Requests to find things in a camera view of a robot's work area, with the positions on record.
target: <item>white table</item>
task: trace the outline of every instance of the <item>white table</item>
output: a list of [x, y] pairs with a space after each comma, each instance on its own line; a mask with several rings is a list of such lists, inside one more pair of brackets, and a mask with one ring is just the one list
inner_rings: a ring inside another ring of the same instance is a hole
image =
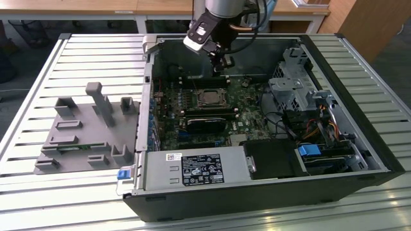
[[[114, 169], [31, 174], [55, 116], [55, 97], [73, 96], [75, 103], [88, 103], [92, 99], [84, 93], [86, 82], [100, 81], [109, 101], [124, 96], [140, 101], [142, 35], [71, 35], [57, 41], [0, 143], [0, 230], [360, 231], [409, 226], [409, 109], [344, 39], [333, 35], [309, 37], [398, 158], [404, 175], [322, 205], [144, 223], [116, 194]], [[314, 76], [326, 89], [318, 72]]]

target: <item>black cable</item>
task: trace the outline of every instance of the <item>black cable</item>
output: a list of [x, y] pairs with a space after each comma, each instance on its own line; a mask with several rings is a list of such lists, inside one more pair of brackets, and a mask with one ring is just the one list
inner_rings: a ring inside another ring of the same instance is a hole
[[262, 24], [264, 24], [264, 22], [265, 22], [265, 20], [266, 20], [266, 14], [268, 14], [266, 1], [262, 0], [262, 3], [264, 3], [264, 17], [262, 17], [262, 20], [261, 20], [261, 21], [256, 20], [256, 26], [252, 27], [253, 30], [257, 30], [257, 29], [262, 26]]
[[190, 20], [193, 21], [193, 0], [192, 0], [192, 8], [190, 8]]
[[257, 25], [253, 27], [253, 31], [254, 31], [254, 33], [253, 33], [253, 35], [252, 35], [252, 38], [250, 38], [250, 40], [241, 46], [241, 47], [238, 47], [238, 48], [236, 48], [234, 50], [229, 50], [229, 51], [220, 51], [220, 54], [221, 55], [224, 55], [224, 54], [233, 54], [233, 53], [237, 53], [237, 52], [240, 52], [241, 50], [244, 50], [252, 43], [253, 43], [253, 41], [256, 40], [256, 38], [257, 38], [257, 29], [261, 27], [261, 25], [262, 25], [262, 23], [264, 23], [264, 21], [265, 21], [265, 19], [266, 19], [266, 1], [265, 0], [262, 0], [262, 2], [264, 2], [264, 20], [262, 21], [260, 21], [260, 15], [258, 15], [258, 10], [260, 10], [260, 8], [258, 8], [258, 3], [256, 2], [256, 8], [257, 8], [257, 14], [256, 14], [256, 23], [257, 23]]

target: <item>motherboard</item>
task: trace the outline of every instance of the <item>motherboard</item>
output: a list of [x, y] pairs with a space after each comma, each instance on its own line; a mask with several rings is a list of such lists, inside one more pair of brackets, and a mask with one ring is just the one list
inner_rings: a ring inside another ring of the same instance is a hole
[[260, 111], [261, 84], [248, 76], [180, 77], [157, 84], [161, 150], [237, 146], [270, 137]]

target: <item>floor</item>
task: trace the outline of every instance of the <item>floor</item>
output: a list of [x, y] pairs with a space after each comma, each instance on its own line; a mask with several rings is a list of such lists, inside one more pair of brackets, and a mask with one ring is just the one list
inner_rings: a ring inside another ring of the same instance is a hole
[[[108, 28], [106, 21], [81, 21], [81, 27], [74, 27], [70, 21], [46, 21], [42, 23], [51, 43], [41, 49], [30, 49], [13, 27], [7, 23], [3, 24], [6, 35], [19, 47], [19, 52], [10, 56], [18, 75], [11, 81], [0, 84], [0, 97], [2, 98], [0, 102], [0, 139], [27, 92], [26, 90], [1, 92], [1, 90], [30, 88], [59, 33], [108, 34], [137, 32], [133, 21], [122, 21], [120, 28]], [[372, 67], [408, 107], [411, 107], [411, 94], [408, 94], [411, 90], [411, 81], [408, 79], [411, 73], [411, 19], [404, 24], [401, 34], [392, 38], [388, 46], [377, 56]]]

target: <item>warning label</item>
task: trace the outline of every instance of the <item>warning label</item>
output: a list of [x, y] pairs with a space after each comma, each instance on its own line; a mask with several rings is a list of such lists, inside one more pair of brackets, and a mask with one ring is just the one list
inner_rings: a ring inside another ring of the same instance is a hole
[[224, 183], [220, 154], [181, 156], [184, 186]]

